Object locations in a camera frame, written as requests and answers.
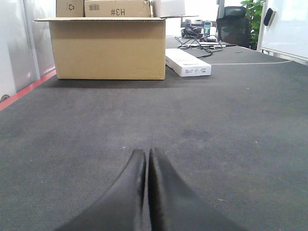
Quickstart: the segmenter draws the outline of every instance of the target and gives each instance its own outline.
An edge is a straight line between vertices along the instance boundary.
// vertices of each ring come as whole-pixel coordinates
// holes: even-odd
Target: potted plant
[[[256,50],[258,44],[258,37],[261,24],[261,15],[263,3],[266,0],[245,0],[242,1],[242,6],[246,7],[247,17],[250,24],[250,39],[249,45],[251,49]]]

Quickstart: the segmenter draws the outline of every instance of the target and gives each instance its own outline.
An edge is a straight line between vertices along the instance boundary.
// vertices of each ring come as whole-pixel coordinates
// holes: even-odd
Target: barcode label
[[[90,11],[99,11],[100,10],[100,6],[98,4],[89,5],[89,10]]]

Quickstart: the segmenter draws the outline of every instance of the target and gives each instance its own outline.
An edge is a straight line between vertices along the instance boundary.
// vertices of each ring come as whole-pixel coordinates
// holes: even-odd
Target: white box
[[[154,17],[185,15],[184,0],[152,0]]]
[[[166,49],[166,65],[181,77],[209,76],[212,66],[180,49]]]

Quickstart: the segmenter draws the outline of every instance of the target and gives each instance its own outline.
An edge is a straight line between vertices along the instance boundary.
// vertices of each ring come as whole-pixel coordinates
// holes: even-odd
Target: black office chair
[[[227,6],[223,18],[216,20],[221,41],[249,47],[249,19],[243,6]]]

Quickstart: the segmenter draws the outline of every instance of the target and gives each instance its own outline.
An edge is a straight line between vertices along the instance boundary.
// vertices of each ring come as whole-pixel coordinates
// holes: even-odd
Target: black rubber tip
[[[144,151],[134,150],[110,189],[56,231],[140,231],[145,166]]]
[[[198,197],[162,149],[150,151],[148,186],[152,231],[245,231]]]

